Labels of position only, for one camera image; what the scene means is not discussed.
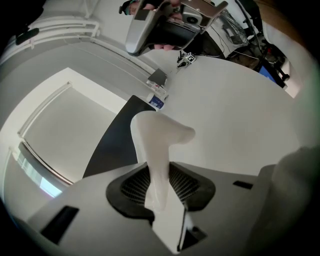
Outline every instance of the white wall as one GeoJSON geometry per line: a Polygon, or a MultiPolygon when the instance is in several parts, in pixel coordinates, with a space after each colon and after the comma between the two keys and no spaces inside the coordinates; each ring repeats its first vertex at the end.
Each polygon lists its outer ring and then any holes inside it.
{"type": "Polygon", "coordinates": [[[51,199],[26,175],[11,155],[4,183],[4,203],[9,212],[26,221],[51,199]]]}
{"type": "MultiPolygon", "coordinates": [[[[12,130],[10,125],[6,128],[7,131],[3,132],[3,125],[15,107],[40,83],[65,68],[73,69],[124,100],[128,100],[132,95],[146,98],[151,92],[145,86],[149,74],[114,52],[89,42],[58,47],[54,42],[52,45],[55,48],[37,52],[34,57],[28,56],[31,57],[29,59],[24,58],[24,54],[29,55],[32,51],[29,49],[12,57],[1,66],[1,143],[8,141],[7,132],[18,132],[19,128],[12,130]]],[[[19,124],[21,121],[23,124],[25,120],[18,118],[14,122],[19,124]]],[[[1,177],[3,177],[3,166],[9,147],[11,147],[10,144],[5,144],[0,149],[1,177]]]]}
{"type": "Polygon", "coordinates": [[[44,162],[74,183],[83,178],[115,117],[116,113],[71,87],[45,107],[24,138],[44,162]]]}

